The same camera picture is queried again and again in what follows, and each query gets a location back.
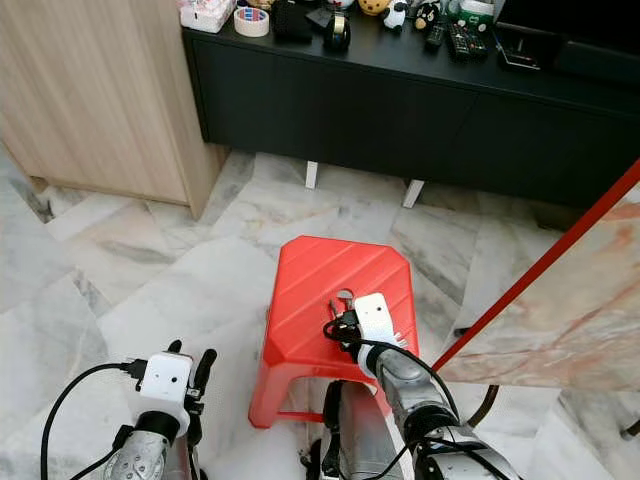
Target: yellow toy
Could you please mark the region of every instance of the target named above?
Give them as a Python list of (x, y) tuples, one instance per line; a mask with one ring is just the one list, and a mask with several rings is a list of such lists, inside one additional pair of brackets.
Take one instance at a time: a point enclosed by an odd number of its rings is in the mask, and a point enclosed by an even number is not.
[(367, 15), (378, 15), (382, 12), (391, 0), (358, 0), (360, 9)]

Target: cabinet leg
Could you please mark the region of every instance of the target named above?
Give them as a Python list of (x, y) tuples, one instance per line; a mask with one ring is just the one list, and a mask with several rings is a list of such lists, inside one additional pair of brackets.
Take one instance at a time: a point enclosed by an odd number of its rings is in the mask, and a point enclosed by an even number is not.
[(411, 180), (411, 183), (409, 183), (409, 187), (407, 188), (407, 193), (404, 195), (402, 206), (405, 208), (413, 207), (413, 204), (416, 203), (418, 195), (420, 195), (420, 190), (422, 190), (423, 186), (423, 180)]
[(307, 162), (307, 179), (304, 186), (307, 188), (316, 188), (316, 175), (318, 174), (318, 162)]

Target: marble floor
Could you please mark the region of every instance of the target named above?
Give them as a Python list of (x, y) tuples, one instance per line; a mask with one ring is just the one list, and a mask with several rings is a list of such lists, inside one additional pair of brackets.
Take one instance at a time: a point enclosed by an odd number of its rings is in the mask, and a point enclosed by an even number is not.
[[(42, 425), (78, 373), (181, 338), (185, 351), (219, 352), (200, 448), (209, 478), (260, 469), (266, 479), (302, 479), (298, 455), (315, 430), (281, 422), (259, 431), (247, 420), (283, 243), (309, 234), (396, 247), (412, 265), (422, 354), (432, 362), (561, 235), (521, 199), (427, 184), (409, 210), (401, 179), (321, 165), (312, 191), (304, 168), (233, 152), (194, 221), (187, 208), (157, 202), (57, 187), (34, 194), (3, 156), (0, 478), (39, 478)], [(486, 389), (451, 387), (466, 417)], [(317, 408), (321, 390), (303, 382), (288, 401)], [(109, 449), (132, 395), (113, 373), (80, 385), (52, 431), (52, 478)], [(640, 439), (618, 431), (639, 417), (634, 393), (503, 387), (477, 432), (527, 480), (627, 479), (640, 468)]]

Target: wooden cabinet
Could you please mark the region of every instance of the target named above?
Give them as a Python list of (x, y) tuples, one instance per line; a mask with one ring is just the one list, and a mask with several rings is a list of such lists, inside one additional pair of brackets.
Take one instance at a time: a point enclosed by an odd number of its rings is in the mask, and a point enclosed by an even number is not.
[(175, 0), (0, 0), (3, 142), (54, 184), (204, 208), (224, 149), (200, 137)]

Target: black cabinet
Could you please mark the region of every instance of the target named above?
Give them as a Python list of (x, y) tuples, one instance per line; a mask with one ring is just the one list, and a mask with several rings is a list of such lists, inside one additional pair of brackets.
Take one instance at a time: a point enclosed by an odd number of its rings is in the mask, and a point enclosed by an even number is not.
[(351, 16), (344, 54), (183, 29), (206, 141), (580, 207), (640, 157), (637, 91), (453, 62)]

